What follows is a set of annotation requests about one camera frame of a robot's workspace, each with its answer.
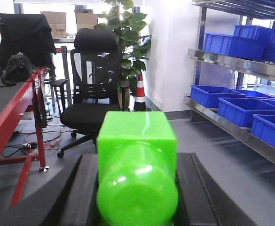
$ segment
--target traffic cone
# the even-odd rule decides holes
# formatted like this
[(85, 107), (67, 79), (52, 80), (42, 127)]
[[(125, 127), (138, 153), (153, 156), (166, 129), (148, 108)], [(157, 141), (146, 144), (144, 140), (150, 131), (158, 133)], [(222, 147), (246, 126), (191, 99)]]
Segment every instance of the traffic cone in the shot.
[(137, 112), (146, 111), (146, 97), (145, 90), (143, 88), (142, 74), (138, 75), (134, 110)]

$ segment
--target green bottle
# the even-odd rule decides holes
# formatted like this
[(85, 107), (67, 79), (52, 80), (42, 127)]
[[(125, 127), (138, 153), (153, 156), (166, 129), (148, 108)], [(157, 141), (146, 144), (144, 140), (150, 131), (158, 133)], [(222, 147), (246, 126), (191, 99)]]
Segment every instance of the green bottle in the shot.
[(111, 226), (165, 226), (178, 204), (177, 139), (163, 112), (108, 112), (97, 204)]

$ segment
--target chair wheel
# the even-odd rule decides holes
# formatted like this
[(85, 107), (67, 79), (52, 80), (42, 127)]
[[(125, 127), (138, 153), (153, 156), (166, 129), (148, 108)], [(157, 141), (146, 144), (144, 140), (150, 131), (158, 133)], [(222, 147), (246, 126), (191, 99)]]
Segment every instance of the chair wheel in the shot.
[(59, 159), (63, 158), (63, 156), (64, 156), (64, 152), (63, 153), (62, 152), (58, 152), (57, 157)]

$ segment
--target red metal table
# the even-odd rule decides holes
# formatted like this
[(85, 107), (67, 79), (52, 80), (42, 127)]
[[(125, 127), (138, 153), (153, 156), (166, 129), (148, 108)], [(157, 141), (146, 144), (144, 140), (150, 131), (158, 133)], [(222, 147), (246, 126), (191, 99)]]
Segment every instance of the red metal table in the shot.
[(25, 181), (30, 171), (31, 162), (39, 161), (39, 172), (47, 172), (46, 159), (43, 146), (42, 127), (37, 120), (39, 111), (34, 107), (36, 101), (41, 107), (41, 101), (44, 101), (41, 95), (40, 84), (43, 75), (47, 71), (40, 67), (25, 82), (18, 82), (16, 86), (6, 87), (0, 80), (0, 155), (17, 127), (22, 115), (26, 111), (34, 112), (36, 136), (38, 141), (38, 153), (34, 155), (22, 155), (17, 157), (0, 158), (0, 165), (24, 162), (24, 167), (18, 180), (18, 184), (10, 206), (16, 205), (22, 196)]

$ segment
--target black office chair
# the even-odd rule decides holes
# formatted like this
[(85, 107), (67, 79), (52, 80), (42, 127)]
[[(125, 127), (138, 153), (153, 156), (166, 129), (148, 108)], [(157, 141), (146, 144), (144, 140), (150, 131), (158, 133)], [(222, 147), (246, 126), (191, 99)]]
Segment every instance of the black office chair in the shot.
[[(107, 111), (119, 111), (118, 79), (121, 73), (122, 55), (118, 50), (114, 35), (106, 29), (80, 29), (71, 51), (71, 67), (74, 82), (73, 105), (66, 108), (60, 117), (65, 126), (74, 129), (71, 134), (84, 134), (61, 148), (57, 154), (93, 140), (102, 126)], [(100, 104), (100, 99), (109, 100)]]

